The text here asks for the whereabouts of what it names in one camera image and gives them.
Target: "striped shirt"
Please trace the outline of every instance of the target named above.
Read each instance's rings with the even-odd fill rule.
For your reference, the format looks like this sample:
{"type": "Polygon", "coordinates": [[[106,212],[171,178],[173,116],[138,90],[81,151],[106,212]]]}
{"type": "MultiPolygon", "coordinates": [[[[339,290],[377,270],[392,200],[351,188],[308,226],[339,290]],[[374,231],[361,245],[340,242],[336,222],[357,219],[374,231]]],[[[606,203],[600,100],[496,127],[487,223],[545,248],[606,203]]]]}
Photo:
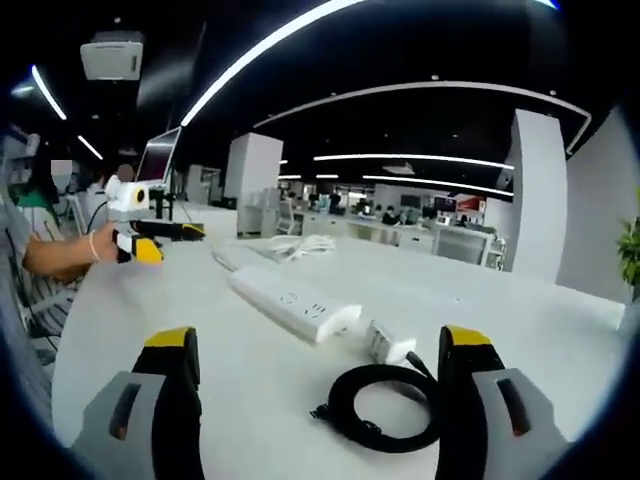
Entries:
{"type": "MultiPolygon", "coordinates": [[[[18,210],[29,223],[31,235],[43,241],[65,240],[54,217],[45,208],[18,206],[18,210]]],[[[23,264],[28,243],[28,238],[26,242],[24,239],[20,239],[18,243],[15,243],[18,265],[23,264]]],[[[45,334],[60,335],[69,314],[76,288],[73,285],[62,285],[51,277],[32,274],[24,267],[22,267],[22,278],[26,294],[33,307],[54,295],[60,296],[60,301],[57,301],[55,305],[36,313],[34,316],[35,323],[42,327],[45,334]]]]}

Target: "power outlet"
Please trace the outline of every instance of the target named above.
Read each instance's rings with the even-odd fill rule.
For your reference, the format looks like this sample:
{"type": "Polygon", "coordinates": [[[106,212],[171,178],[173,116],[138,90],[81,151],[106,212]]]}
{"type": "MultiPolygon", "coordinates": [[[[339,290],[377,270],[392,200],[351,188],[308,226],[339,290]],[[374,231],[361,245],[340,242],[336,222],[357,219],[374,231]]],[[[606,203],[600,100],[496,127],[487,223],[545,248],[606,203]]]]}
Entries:
{"type": "Polygon", "coordinates": [[[326,295],[287,278],[281,267],[241,268],[229,277],[232,288],[273,320],[307,340],[322,342],[357,323],[362,305],[326,295]]]}

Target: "air conditioning unit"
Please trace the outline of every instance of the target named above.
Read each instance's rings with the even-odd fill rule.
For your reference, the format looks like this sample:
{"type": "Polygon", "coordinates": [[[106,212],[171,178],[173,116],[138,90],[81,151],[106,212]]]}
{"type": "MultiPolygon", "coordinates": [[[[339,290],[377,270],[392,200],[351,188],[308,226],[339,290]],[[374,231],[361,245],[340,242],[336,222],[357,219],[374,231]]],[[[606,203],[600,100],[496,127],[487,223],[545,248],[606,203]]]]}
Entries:
{"type": "Polygon", "coordinates": [[[87,80],[140,80],[140,32],[100,32],[80,47],[87,80]]]}
{"type": "Polygon", "coordinates": [[[404,165],[385,165],[382,167],[387,172],[391,172],[395,175],[415,175],[411,164],[406,163],[404,165]]]}

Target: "black ceiling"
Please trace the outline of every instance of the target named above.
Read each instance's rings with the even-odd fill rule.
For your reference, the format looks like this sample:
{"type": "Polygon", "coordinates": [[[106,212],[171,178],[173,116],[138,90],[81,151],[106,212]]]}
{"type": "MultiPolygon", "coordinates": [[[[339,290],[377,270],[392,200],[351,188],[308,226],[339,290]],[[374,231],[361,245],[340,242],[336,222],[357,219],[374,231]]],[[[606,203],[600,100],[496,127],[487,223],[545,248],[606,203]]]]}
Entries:
{"type": "MultiPolygon", "coordinates": [[[[11,102],[11,120],[68,143],[74,158],[92,159],[77,134],[108,158],[123,148],[140,153],[148,138],[179,124],[235,59],[322,3],[185,0],[166,12],[156,2],[137,5],[139,10],[117,4],[58,6],[44,12],[46,18],[17,28],[20,58],[11,64],[11,85],[28,78],[29,64],[38,64],[69,120],[61,122],[37,90],[11,102]],[[145,35],[141,81],[88,82],[80,45],[98,31],[116,28],[145,35]]],[[[362,174],[384,174],[381,162],[313,162],[312,157],[414,153],[502,162],[515,108],[557,116],[567,144],[582,125],[581,116],[547,102],[438,88],[342,100],[253,129],[270,115],[332,94],[425,82],[433,75],[544,94],[554,90],[557,98],[593,114],[586,139],[620,97],[630,68],[612,55],[625,45],[626,27],[619,23],[625,20],[601,9],[588,11],[581,2],[557,3],[560,11],[533,0],[369,0],[334,13],[284,40],[227,84],[185,129],[181,163],[224,168],[230,141],[257,131],[284,140],[285,173],[308,178],[338,173],[341,180],[359,181],[362,174]],[[608,23],[609,17],[618,23],[608,23]]],[[[485,187],[495,186],[499,173],[413,163],[418,177],[485,187]]]]}

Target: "person's arm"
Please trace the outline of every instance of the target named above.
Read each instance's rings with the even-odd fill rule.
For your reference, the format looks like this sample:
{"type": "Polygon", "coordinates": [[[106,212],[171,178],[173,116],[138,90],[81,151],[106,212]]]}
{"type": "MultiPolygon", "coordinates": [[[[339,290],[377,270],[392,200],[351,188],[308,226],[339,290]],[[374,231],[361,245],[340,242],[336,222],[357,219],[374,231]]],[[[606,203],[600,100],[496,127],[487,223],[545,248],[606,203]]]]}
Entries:
{"type": "Polygon", "coordinates": [[[94,262],[89,237],[72,241],[47,242],[32,235],[27,245],[23,265],[31,273],[43,276],[64,274],[73,268],[94,262]]]}
{"type": "Polygon", "coordinates": [[[98,259],[109,262],[118,258],[118,247],[113,243],[112,233],[111,223],[95,231],[93,249],[89,235],[83,235],[76,240],[57,242],[43,241],[32,235],[22,264],[27,271],[36,275],[49,275],[56,279],[60,276],[61,281],[71,281],[79,276],[80,269],[86,268],[98,259]]]}

